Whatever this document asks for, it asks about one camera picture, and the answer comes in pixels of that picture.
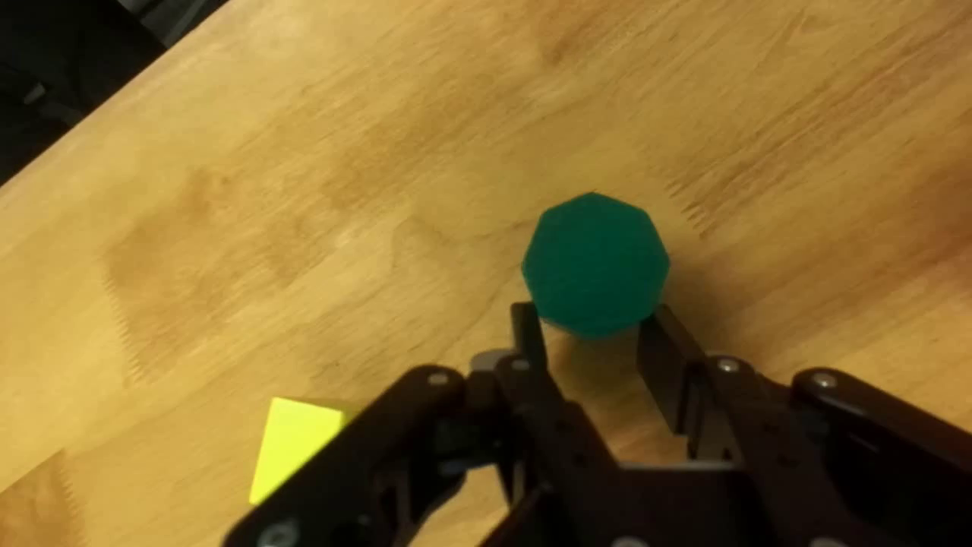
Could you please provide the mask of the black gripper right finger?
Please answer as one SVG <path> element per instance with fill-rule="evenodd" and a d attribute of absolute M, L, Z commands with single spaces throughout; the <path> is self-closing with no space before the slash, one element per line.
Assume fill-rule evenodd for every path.
<path fill-rule="evenodd" d="M 674 317 L 658 308 L 639 325 L 639 374 L 670 436 L 685 440 L 685 456 L 700 456 L 707 396 L 700 378 L 703 352 Z"/>

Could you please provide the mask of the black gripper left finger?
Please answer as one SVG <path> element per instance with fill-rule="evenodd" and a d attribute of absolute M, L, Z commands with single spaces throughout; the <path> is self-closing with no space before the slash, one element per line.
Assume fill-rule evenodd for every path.
<path fill-rule="evenodd" d="M 514 333 L 514 371 L 547 374 L 547 343 L 539 317 L 531 301 L 515 301 L 509 308 L 509 333 Z"/>

